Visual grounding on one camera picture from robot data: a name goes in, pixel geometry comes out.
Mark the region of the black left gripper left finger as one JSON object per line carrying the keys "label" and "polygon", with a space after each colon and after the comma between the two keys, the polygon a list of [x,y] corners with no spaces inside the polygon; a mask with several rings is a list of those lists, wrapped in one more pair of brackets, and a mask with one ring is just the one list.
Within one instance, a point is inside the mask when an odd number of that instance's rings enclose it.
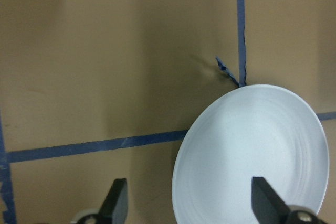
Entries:
{"label": "black left gripper left finger", "polygon": [[128,185],[126,178],[115,179],[99,212],[100,223],[125,223],[128,214]]}

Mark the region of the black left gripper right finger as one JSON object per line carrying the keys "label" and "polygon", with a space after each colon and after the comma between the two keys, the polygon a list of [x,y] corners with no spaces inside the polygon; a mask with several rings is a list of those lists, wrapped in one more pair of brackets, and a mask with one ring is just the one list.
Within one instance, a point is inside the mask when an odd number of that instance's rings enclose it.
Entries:
{"label": "black left gripper right finger", "polygon": [[290,209],[263,177],[251,179],[251,208],[258,223],[325,223],[303,207]]}

